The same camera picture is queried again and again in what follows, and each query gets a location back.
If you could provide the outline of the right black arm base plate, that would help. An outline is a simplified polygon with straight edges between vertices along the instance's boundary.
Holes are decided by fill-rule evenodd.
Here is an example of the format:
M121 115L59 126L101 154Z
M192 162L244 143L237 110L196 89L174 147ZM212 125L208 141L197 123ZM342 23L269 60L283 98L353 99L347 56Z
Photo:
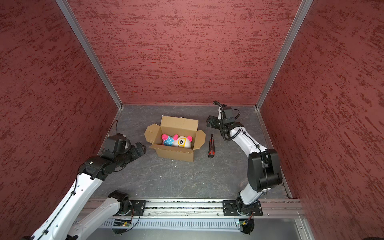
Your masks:
M260 217L263 210L260 201L256 200L251 205L244 205L241 199L223 201L224 216Z

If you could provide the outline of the red black utility knife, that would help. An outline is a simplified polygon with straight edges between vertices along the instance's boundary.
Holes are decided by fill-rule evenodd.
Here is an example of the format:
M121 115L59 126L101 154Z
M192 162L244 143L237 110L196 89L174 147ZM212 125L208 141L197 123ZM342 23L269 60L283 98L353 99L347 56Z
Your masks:
M214 135L211 134L210 141L209 141L208 157L209 157L209 159L212 159L214 156L215 156L215 141L214 141Z

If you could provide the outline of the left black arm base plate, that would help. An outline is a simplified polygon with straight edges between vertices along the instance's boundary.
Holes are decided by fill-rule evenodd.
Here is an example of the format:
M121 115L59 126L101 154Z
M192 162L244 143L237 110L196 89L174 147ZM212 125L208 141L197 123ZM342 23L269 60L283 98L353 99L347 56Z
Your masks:
M123 200L118 211L119 216L142 216L146 207L146 200Z

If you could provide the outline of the brown cardboard express box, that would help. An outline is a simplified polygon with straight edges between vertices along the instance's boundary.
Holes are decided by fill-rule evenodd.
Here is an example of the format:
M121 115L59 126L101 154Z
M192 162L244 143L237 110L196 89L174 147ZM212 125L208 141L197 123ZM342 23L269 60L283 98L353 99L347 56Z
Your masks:
M193 162L195 151L206 142L206 134L198 125L198 120L162 116L160 125L147 127L145 138L158 157Z

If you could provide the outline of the aluminium front rail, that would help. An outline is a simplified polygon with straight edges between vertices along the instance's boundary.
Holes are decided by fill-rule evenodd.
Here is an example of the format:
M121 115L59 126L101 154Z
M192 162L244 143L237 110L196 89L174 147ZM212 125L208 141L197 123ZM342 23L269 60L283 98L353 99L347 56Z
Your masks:
M147 201L143 218L146 219L213 219L243 218L242 216L224 216L223 199L145 199ZM299 219L306 218L300 200L263 200L260 199L263 216L256 219Z

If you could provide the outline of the white pink blue plush toy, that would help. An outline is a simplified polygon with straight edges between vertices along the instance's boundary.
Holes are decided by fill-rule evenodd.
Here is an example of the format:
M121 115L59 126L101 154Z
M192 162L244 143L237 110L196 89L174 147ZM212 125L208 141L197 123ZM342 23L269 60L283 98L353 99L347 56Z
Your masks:
M162 145L169 146L169 147L179 147L179 148L186 148L191 149L192 148L192 140L193 138L191 136L185 137L185 136L169 136L167 134L162 134L161 136L163 143Z

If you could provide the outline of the left aluminium corner post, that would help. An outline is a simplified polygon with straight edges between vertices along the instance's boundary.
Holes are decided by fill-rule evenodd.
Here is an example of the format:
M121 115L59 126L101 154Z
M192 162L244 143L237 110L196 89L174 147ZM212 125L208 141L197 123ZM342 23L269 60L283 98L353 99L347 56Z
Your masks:
M81 28L80 23L75 17L75 14L73 10L71 9L68 1L64 0L56 0L57 5L59 6L61 12L63 13L64 17L66 18L67 22L69 23L71 29L73 30L75 36L77 37L78 41L80 42L81 46L83 47L85 53L87 54L88 58L90 59L94 69L98 73L99 77L101 78L103 84L105 85L106 89L108 90L110 96L114 100L117 108L119 111L121 111L124 107L122 100L120 99L117 91L113 87L112 82L110 81L110 78L108 77L106 71L104 70L100 60L98 59L95 51L93 50L89 40L87 39L84 31Z

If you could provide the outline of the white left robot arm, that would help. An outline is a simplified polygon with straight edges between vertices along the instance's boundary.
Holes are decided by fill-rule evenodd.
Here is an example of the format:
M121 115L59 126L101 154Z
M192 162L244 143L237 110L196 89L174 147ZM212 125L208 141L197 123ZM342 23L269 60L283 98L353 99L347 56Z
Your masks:
M125 135L117 133L108 137L102 153L88 158L79 167L70 190L51 215L32 235L22 239L83 240L114 215L128 216L129 219L140 216L129 195L116 190L96 210L75 222L89 198L109 175L121 171L145 153L145 145L140 142L132 145Z

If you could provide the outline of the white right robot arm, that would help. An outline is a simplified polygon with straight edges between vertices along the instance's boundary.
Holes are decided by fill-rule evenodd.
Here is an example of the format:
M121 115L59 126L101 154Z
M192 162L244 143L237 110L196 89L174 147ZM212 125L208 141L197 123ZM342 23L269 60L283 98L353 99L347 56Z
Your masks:
M280 158L276 150L264 147L251 137L244 125L237 121L240 114L234 116L231 107L217 101L214 105L219 107L219 115L209 116L207 127L219 130L225 142L235 142L248 157L248 184L236 199L238 213L246 216L257 207L262 195L282 184Z

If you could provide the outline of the aluminium corner post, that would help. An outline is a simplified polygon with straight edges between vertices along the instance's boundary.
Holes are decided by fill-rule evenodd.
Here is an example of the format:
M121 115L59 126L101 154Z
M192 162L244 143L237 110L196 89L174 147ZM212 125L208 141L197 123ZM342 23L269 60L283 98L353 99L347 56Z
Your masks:
M110 81L110 78L108 77L106 71L104 70L100 60L98 59L95 51L93 50L89 40L87 39L84 31L81 28L80 23L75 17L75 14L73 10L71 9L68 1L64 0L56 0L57 5L59 6L61 12L63 13L64 17L66 18L67 22L69 23L71 29L73 30L75 36L77 37L78 41L80 42L81 46L83 47L85 53L87 54L88 58L90 59L94 69L98 73L99 77L101 78L103 84L105 85L106 89L108 90L110 96L114 100L117 108L119 111L121 111L124 107L122 100L120 99L117 91L113 87L112 82Z
M271 73L269 75L269 78L265 84L265 87L256 103L256 111L260 111L261 108L262 108L262 105L265 101L265 99L267 98L267 95L275 81L275 78L277 77L278 73L279 73L279 70L280 68L282 67L283 63L284 63L284 60L285 58L287 57L289 51L290 51L290 48L303 24L303 21L311 7L313 3L313 0L302 0L301 1L301 4L298 8L298 11L294 17L294 20L291 24L291 27L287 33L287 36L284 40L284 43L281 47L281 50L278 54L278 57L276 59L276 62L271 70Z

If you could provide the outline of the right aluminium corner post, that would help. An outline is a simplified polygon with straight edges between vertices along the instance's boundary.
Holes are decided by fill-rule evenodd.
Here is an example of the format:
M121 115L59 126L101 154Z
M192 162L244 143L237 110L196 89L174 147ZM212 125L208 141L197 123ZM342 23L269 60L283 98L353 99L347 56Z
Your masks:
M284 63L284 60L285 58L287 57L289 51L290 51L290 48L303 24L303 21L311 7L313 3L313 0L302 0L301 1L301 4L298 8L298 11L294 17L294 20L291 24L291 27L287 33L287 36L284 40L284 43L281 47L281 50L278 54L278 57L276 59L276 62L271 70L271 73L269 75L269 78L265 84L265 87L256 103L256 111L260 111L261 108L262 108L262 105L265 101L265 99L267 98L267 95L275 81L275 78L277 77L278 73L279 73L279 70L280 68L282 67L283 63Z

